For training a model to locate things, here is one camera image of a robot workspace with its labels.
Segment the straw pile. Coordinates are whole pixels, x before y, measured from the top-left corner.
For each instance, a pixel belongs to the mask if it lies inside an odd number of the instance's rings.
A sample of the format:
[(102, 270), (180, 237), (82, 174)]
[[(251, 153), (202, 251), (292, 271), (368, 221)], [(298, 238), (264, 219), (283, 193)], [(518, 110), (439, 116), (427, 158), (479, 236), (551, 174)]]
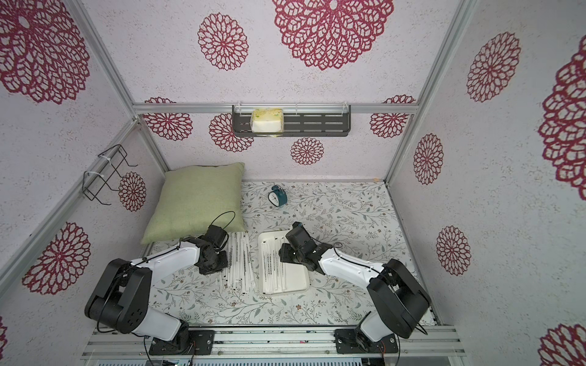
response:
[(230, 234), (228, 236), (226, 247), (224, 248), (227, 254), (227, 268), (223, 270), (223, 279), (226, 285), (226, 288), (233, 288), (233, 275), (232, 275), (232, 267), (233, 267), (233, 251), (234, 251), (234, 241), (235, 235)]
[(241, 257), (242, 257), (242, 291), (248, 293), (253, 286), (253, 270), (250, 261), (250, 239), (248, 233), (243, 233), (241, 238)]
[(276, 293), (279, 289), (278, 271), (276, 267), (275, 254), (270, 253), (269, 255), (269, 266), (270, 266), (270, 277), (271, 277), (271, 291)]
[(237, 288), (241, 282), (241, 233), (235, 233), (233, 244), (233, 286)]
[(268, 285), (267, 285), (267, 269), (266, 269), (266, 259), (265, 259), (265, 245), (263, 242), (259, 242), (259, 260), (260, 260), (260, 269), (261, 269), (261, 291), (262, 293), (266, 293), (266, 291), (268, 290)]

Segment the straw group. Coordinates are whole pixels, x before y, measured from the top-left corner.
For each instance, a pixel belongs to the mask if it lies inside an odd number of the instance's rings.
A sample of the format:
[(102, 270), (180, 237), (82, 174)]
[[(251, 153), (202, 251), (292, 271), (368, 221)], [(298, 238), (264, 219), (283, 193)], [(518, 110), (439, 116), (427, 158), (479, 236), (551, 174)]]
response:
[(279, 263), (279, 280), (280, 290), (282, 292), (287, 291), (287, 277), (286, 277), (286, 264), (284, 262)]
[(280, 261), (276, 262), (276, 291), (283, 292), (284, 291), (284, 268), (283, 263)]
[(266, 292), (270, 293), (273, 290), (273, 279), (272, 279), (272, 263), (271, 253), (268, 245), (264, 245), (265, 250), (265, 277), (266, 277)]

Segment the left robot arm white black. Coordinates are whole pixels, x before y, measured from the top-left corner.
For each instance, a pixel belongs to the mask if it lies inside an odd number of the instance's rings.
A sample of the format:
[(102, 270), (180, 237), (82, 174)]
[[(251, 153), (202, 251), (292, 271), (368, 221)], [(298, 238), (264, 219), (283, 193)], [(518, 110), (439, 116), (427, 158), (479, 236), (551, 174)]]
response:
[(228, 234), (210, 225), (205, 234), (180, 239), (179, 243), (151, 257), (108, 263), (85, 305), (85, 316), (96, 326), (123, 334), (149, 336), (165, 342), (186, 338), (185, 322), (150, 306), (151, 288), (178, 270), (195, 267), (210, 275), (228, 267)]

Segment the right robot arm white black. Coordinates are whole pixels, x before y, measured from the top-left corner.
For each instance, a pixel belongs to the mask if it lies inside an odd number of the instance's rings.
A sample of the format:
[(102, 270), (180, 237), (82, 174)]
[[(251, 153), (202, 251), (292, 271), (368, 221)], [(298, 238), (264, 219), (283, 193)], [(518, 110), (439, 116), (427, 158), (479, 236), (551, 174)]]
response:
[(381, 263), (352, 257), (339, 245), (315, 239), (299, 222), (286, 233), (279, 258), (366, 290), (375, 309), (355, 328), (355, 344), (361, 348), (390, 335), (408, 339), (416, 329), (426, 333), (420, 323), (431, 306), (430, 296), (397, 259)]

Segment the white storage tray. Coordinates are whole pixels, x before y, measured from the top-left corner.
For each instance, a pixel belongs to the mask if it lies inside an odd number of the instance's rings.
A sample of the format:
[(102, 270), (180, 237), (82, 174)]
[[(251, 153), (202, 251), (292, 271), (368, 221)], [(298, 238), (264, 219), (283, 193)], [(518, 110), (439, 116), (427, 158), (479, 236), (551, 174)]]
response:
[(281, 262), (279, 250), (288, 243), (287, 230), (261, 233), (258, 236), (259, 291), (264, 295), (280, 295), (310, 288), (308, 270), (303, 265)]

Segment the teal alarm clock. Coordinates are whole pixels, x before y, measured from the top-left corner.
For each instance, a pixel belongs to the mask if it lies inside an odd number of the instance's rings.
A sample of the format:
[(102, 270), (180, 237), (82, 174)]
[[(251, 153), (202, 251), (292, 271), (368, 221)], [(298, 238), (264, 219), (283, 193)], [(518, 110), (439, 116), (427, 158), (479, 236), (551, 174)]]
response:
[(288, 203), (287, 194), (285, 190), (279, 185), (274, 185), (271, 187), (267, 198), (270, 204), (274, 207), (282, 207)]

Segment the green pillow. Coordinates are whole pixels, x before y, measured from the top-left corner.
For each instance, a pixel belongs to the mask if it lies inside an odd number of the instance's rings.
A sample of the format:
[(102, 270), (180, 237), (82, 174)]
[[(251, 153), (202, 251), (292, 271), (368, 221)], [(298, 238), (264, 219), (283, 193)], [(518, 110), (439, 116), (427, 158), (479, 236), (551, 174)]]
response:
[(247, 230), (242, 216), (244, 163), (188, 166), (169, 171), (142, 245), (199, 236), (211, 224), (228, 233)]

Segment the yellow sponge block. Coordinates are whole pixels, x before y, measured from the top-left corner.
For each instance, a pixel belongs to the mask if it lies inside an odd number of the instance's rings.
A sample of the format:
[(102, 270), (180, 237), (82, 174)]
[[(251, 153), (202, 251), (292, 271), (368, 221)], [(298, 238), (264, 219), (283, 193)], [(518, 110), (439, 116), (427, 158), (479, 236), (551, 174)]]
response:
[(285, 117), (280, 108), (255, 109), (250, 119), (254, 134), (277, 134), (285, 129)]

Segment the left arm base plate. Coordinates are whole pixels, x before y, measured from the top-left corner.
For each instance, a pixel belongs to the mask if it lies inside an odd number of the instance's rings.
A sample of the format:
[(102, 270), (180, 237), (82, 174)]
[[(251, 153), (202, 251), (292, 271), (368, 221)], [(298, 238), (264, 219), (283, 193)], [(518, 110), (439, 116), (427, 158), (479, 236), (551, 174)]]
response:
[(170, 341), (155, 338), (148, 349), (149, 355), (210, 355), (215, 341), (213, 330), (189, 330), (178, 331)]

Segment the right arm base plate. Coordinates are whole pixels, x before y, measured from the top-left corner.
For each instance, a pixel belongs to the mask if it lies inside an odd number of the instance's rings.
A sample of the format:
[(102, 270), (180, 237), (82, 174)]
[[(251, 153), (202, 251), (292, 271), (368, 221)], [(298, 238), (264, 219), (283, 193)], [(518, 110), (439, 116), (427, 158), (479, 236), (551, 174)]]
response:
[(399, 344), (394, 334), (372, 341), (356, 329), (335, 329), (334, 343), (338, 354), (398, 354)]

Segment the dark metal wall shelf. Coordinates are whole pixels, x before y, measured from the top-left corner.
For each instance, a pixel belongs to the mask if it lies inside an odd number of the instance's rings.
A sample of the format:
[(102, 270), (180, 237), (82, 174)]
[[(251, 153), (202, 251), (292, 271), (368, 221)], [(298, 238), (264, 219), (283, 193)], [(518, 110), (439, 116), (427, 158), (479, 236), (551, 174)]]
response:
[(284, 112), (282, 131), (253, 132), (253, 110), (232, 106), (232, 129), (236, 137), (347, 137), (351, 130), (352, 108), (343, 104), (327, 111), (310, 112), (295, 107)]

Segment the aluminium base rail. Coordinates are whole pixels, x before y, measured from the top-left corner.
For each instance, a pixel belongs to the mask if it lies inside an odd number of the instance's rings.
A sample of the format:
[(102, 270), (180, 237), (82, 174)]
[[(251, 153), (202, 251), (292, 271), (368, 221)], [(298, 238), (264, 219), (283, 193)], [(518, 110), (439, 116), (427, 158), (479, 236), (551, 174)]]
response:
[[(426, 333), (414, 332), (410, 338), (396, 336), (398, 354), (338, 354), (334, 343), (335, 329), (352, 326), (215, 326), (192, 327), (190, 330), (213, 330), (215, 341), (210, 355), (200, 358), (329, 358), (378, 357), (389, 361), (405, 358), (465, 357), (465, 350), (452, 326), (430, 326)], [(83, 361), (136, 359), (155, 361), (164, 356), (149, 355), (153, 339), (144, 340), (133, 334), (93, 332), (82, 351)]]

